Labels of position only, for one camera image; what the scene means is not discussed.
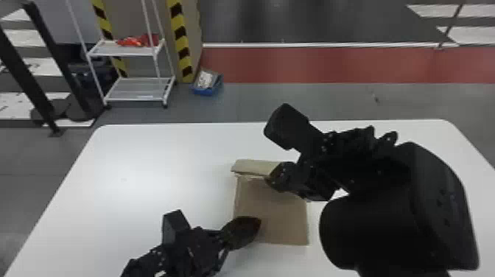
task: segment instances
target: black pole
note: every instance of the black pole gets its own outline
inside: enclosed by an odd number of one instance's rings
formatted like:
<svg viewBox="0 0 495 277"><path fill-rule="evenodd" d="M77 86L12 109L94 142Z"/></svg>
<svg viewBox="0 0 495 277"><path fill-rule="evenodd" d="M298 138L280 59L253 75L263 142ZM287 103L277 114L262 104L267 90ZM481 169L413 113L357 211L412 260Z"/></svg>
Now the black pole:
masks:
<svg viewBox="0 0 495 277"><path fill-rule="evenodd" d="M58 68L62 72L62 75L66 79L67 83L69 84L72 94L79 103L79 106L84 111L89 111L90 106L88 104L88 101L86 101L86 98L81 92L80 87L77 85L76 81L74 80L71 70L69 69L67 60L61 54L57 44L55 43L55 40L53 39L52 35L50 34L50 31L46 27L45 21L41 17L40 10L33 1L28 1L24 3L22 6L26 11L27 15L31 18L32 23L35 25L36 29L40 33L41 38L43 38L43 41L46 44L46 48L48 48L50 54L52 54L53 59L57 63Z"/></svg>
<svg viewBox="0 0 495 277"><path fill-rule="evenodd" d="M459 18L460 11L463 9L464 5L466 4L466 0L460 0L459 6L457 6L457 9L454 12L454 15L450 19L450 23L447 27L447 29L444 32L444 38L443 40L438 44L438 49L442 49L443 44L446 42L446 40L449 38L449 33L452 27L454 26L455 22L457 22L457 18Z"/></svg>
<svg viewBox="0 0 495 277"><path fill-rule="evenodd" d="M36 79L24 64L21 56L10 43L9 38L5 35L4 30L0 27L0 60L9 69L15 81L22 88L36 110L40 113L43 120L52 129L54 134L61 133L60 128L54 121L53 113L55 109L46 98L43 89L41 89Z"/></svg>

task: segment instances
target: white floor marking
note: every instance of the white floor marking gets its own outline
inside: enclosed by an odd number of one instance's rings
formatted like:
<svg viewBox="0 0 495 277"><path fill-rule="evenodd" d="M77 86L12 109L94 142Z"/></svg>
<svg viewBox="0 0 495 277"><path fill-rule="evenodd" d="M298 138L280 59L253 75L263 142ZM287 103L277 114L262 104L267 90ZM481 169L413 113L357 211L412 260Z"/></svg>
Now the white floor marking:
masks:
<svg viewBox="0 0 495 277"><path fill-rule="evenodd" d="M447 27L437 27L445 32ZM461 44L495 44L495 27L452 27L449 37Z"/></svg>
<svg viewBox="0 0 495 277"><path fill-rule="evenodd" d="M34 76L62 76L62 72L51 57L27 57L23 61ZM0 65L0 72L3 69L4 66Z"/></svg>
<svg viewBox="0 0 495 277"><path fill-rule="evenodd" d="M38 31L33 29L6 29L5 35L15 47L46 47Z"/></svg>
<svg viewBox="0 0 495 277"><path fill-rule="evenodd" d="M457 9L456 4L414 4L407 5L421 17L452 17ZM495 17L495 4L466 4L459 17Z"/></svg>
<svg viewBox="0 0 495 277"><path fill-rule="evenodd" d="M19 9L16 10L15 12L12 12L0 20L2 21L31 21L31 18L26 14L24 9Z"/></svg>
<svg viewBox="0 0 495 277"><path fill-rule="evenodd" d="M48 99L65 99L68 92L47 93ZM27 95L21 92L0 93L0 120L29 120L33 105ZM87 122L73 122L70 119L56 121L59 127L89 127L94 119Z"/></svg>

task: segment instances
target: black object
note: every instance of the black object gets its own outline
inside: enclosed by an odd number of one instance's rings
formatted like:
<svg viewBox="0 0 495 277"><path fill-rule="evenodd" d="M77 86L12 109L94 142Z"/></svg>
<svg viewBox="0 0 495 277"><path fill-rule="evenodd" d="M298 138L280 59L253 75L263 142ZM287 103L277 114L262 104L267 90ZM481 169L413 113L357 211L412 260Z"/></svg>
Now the black object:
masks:
<svg viewBox="0 0 495 277"><path fill-rule="evenodd" d="M375 138L372 126L321 133L288 104L264 129L297 163L275 168L267 182L308 200L331 200L320 216L320 241L336 266L361 276L449 276L476 270L478 252L462 183L423 147Z"/></svg>
<svg viewBox="0 0 495 277"><path fill-rule="evenodd" d="M65 116L68 105L57 102L56 105L50 103L46 98L43 89L41 89L36 79L24 64L19 53L5 35L4 30L0 27L0 60L9 69L9 72L14 77L15 81L22 88L31 103L35 106L35 110L31 112L35 122L46 122L52 129L53 136L61 136L63 131L55 123L56 119Z"/></svg>
<svg viewBox="0 0 495 277"><path fill-rule="evenodd" d="M223 266L229 251L243 248L256 237L261 220L237 217L220 231L191 228L181 210L165 214L162 243L138 259L131 259L122 277L206 277Z"/></svg>
<svg viewBox="0 0 495 277"><path fill-rule="evenodd" d="M35 25L40 36L43 38L46 48L50 51L50 54L52 54L58 68L71 88L72 96L67 99L67 117L76 122L83 122L97 118L103 112L102 101L100 99L88 99L83 95L80 86L76 83L74 77L72 76L67 60L62 55L62 52L59 50L58 45L55 43L55 40L46 27L36 4L33 1L27 1L23 4L23 8L27 15L31 18L31 21Z"/></svg>

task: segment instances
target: white table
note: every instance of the white table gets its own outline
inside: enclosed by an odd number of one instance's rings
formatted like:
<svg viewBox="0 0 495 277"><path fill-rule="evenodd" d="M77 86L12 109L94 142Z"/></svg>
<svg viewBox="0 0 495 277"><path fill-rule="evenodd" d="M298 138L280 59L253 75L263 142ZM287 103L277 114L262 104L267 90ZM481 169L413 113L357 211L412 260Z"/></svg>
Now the white table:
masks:
<svg viewBox="0 0 495 277"><path fill-rule="evenodd" d="M321 130L374 125L399 132L442 158L464 183L480 249L476 272L495 276L495 171L457 128L442 120L315 122ZM264 123L116 125L98 129L45 210L6 277L120 276L128 259L161 239L161 216L182 209L192 226L232 217L238 158L293 160L262 134ZM323 253L323 203L308 208L307 247L254 244L232 253L219 276L357 276Z"/></svg>

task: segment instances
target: cardboard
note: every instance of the cardboard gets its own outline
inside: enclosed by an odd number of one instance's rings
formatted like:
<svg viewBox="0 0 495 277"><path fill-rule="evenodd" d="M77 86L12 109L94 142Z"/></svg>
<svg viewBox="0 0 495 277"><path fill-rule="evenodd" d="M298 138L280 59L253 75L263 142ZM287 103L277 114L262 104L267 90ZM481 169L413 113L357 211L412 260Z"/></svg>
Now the cardboard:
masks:
<svg viewBox="0 0 495 277"><path fill-rule="evenodd" d="M238 173L234 217L261 219L256 241L282 245L308 245L306 201L270 188L262 175L278 162L240 160L232 171Z"/></svg>

